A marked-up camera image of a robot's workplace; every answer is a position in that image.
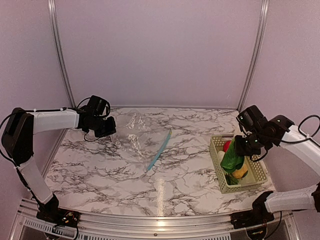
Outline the red fake apple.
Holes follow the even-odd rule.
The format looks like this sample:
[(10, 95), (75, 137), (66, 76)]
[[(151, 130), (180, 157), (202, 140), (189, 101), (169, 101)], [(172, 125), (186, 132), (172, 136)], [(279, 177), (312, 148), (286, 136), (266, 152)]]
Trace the red fake apple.
[(228, 141), (226, 141), (226, 142), (224, 143), (224, 145), (223, 145), (223, 151), (224, 151), (225, 153), (228, 151), (228, 148), (229, 148), (229, 146), (230, 146), (231, 143), (232, 143), (231, 140), (228, 140)]

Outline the fake bok choy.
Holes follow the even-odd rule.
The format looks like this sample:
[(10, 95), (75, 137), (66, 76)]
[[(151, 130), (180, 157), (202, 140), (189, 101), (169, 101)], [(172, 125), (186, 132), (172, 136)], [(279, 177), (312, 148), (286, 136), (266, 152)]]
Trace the fake bok choy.
[(239, 170), (245, 162), (245, 157), (236, 153), (235, 140), (232, 140), (227, 152), (225, 152), (220, 166), (227, 172), (233, 173), (235, 170)]
[(218, 157), (220, 167), (224, 171), (224, 176), (228, 185), (237, 185), (239, 180), (233, 176), (244, 164), (244, 157), (238, 156), (234, 150), (219, 151)]

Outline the yellow fake fruit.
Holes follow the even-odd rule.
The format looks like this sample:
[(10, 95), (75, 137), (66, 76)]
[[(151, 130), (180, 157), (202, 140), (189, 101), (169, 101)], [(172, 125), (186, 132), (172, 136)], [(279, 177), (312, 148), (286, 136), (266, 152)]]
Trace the yellow fake fruit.
[(244, 178), (247, 174), (248, 174), (248, 167), (247, 167), (246, 164), (244, 164), (244, 165), (242, 166), (242, 168), (236, 169), (236, 170), (232, 173), (232, 176), (233, 176), (235, 179), (242, 179), (242, 178)]

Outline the clear zip top bag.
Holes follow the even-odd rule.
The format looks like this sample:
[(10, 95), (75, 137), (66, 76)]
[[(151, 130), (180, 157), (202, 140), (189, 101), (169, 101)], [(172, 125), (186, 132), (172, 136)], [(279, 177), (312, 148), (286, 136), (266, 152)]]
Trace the clear zip top bag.
[(157, 126), (155, 120), (135, 109), (114, 119), (116, 133), (111, 136), (112, 143), (146, 172), (150, 171), (165, 150), (172, 130)]

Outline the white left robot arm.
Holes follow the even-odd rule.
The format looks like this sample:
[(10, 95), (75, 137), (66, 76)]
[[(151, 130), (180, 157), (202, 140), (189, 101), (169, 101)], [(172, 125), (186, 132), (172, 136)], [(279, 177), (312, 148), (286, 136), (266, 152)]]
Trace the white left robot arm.
[(110, 103), (96, 95), (81, 107), (26, 110), (16, 107), (2, 122), (4, 128), (1, 155), (12, 162), (20, 180), (42, 205), (44, 215), (53, 223), (63, 219), (63, 211), (55, 204), (56, 197), (46, 184), (34, 159), (34, 137), (59, 130), (77, 129), (93, 132), (96, 139), (116, 133), (116, 121), (110, 115)]

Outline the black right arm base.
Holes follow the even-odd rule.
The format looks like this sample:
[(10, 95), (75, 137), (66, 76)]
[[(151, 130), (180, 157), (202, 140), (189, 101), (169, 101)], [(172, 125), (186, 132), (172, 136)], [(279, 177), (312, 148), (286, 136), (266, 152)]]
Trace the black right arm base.
[(265, 205), (267, 197), (272, 193), (273, 191), (263, 192), (253, 201), (251, 210), (232, 213), (230, 215), (230, 223), (233, 225), (233, 228), (241, 229), (253, 227), (273, 221), (275, 217), (272, 213), (267, 211)]

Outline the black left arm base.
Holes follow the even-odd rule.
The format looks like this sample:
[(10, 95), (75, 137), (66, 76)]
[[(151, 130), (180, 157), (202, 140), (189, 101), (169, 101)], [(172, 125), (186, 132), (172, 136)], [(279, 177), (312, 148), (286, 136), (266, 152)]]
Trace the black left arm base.
[(47, 203), (37, 202), (38, 211), (36, 217), (40, 220), (53, 223), (57, 226), (76, 228), (78, 226), (80, 213), (59, 207), (59, 200), (55, 194)]

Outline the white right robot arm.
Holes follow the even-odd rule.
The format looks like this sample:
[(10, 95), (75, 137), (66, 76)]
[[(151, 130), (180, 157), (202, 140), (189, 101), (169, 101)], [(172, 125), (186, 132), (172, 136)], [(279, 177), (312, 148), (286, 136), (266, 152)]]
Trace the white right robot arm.
[[(243, 110), (236, 118), (244, 136), (236, 135), (234, 148), (238, 156), (260, 155), (272, 147), (281, 147), (308, 165), (315, 173), (320, 172), (320, 145), (313, 136), (301, 131), (301, 127), (284, 115), (268, 120), (256, 105)], [(267, 213), (280, 211), (320, 210), (320, 185), (314, 184), (297, 190), (267, 192), (253, 203), (247, 219), (258, 224)]]

